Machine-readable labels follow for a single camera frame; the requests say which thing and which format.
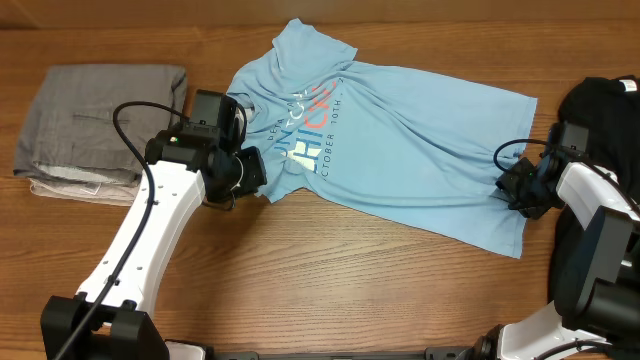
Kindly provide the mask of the folded beige garment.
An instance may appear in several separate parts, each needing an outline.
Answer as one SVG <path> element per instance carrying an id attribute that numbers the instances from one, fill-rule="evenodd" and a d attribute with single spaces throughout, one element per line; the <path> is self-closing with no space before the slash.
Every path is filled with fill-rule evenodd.
<path id="1" fill-rule="evenodd" d="M 120 186 L 108 183 L 69 183 L 30 178 L 30 191 L 37 196 L 87 203 L 129 207 L 140 185 Z"/>

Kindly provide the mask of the folded grey trousers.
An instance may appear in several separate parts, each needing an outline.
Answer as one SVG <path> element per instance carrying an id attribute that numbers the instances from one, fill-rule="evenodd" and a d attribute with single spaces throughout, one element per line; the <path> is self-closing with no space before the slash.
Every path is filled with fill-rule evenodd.
<path id="1" fill-rule="evenodd" d="M 19 136 L 16 176 L 132 186 L 141 165 L 116 132 L 117 106 L 147 101 L 181 111 L 186 69 L 85 64 L 49 68 Z"/>

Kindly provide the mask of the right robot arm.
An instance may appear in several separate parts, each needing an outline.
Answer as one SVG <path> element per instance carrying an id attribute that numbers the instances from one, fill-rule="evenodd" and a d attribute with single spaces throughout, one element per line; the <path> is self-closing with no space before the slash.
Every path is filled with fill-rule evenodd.
<path id="1" fill-rule="evenodd" d="M 583 229 L 557 266 L 552 301 L 497 326 L 461 359 L 563 359 L 579 352 L 639 356 L 639 207 L 586 154 L 587 129 L 556 123 L 538 164 L 522 158 L 497 180 L 510 209 L 538 219 L 567 206 Z"/>

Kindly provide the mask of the black garment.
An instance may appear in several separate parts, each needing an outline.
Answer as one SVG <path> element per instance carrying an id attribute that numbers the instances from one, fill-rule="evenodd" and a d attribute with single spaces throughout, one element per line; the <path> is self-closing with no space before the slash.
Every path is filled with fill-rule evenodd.
<path id="1" fill-rule="evenodd" d="M 619 187 L 639 207 L 639 80 L 587 78 L 572 89 L 558 110 L 560 123 L 587 129 L 586 154 L 596 166 L 614 173 Z M 583 229 L 569 207 L 556 225 L 552 256 L 552 296 L 556 268 L 580 240 Z"/>

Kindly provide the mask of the light blue printed t-shirt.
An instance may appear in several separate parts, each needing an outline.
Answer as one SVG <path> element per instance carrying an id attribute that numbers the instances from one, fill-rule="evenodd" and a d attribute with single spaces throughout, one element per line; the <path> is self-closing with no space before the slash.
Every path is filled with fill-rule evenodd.
<path id="1" fill-rule="evenodd" d="M 523 153 L 537 101 L 427 71 L 360 62 L 299 20 L 244 65 L 247 111 L 271 201 L 307 189 L 355 210 L 512 258 L 525 220 L 496 180 Z"/>

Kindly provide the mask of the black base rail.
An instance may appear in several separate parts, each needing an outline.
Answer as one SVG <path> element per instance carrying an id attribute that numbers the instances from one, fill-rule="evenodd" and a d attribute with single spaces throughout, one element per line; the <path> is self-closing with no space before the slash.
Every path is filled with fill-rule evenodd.
<path id="1" fill-rule="evenodd" d="M 299 354 L 259 354 L 257 352 L 218 352 L 214 360 L 472 360 L 492 359 L 493 351 L 475 347 L 428 347 L 417 352 L 338 352 Z"/>

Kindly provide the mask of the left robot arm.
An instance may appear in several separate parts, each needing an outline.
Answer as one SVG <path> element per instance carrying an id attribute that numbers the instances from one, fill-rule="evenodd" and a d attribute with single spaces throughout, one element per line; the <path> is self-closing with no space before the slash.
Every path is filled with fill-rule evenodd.
<path id="1" fill-rule="evenodd" d="M 247 123 L 235 99 L 199 90 L 190 115 L 134 154 L 143 168 L 140 187 L 109 249 L 73 297 L 51 297 L 41 314 L 47 358 L 213 358 L 210 346 L 164 339 L 153 313 L 195 210 L 231 210 L 267 182 L 259 150 L 242 145 Z"/>

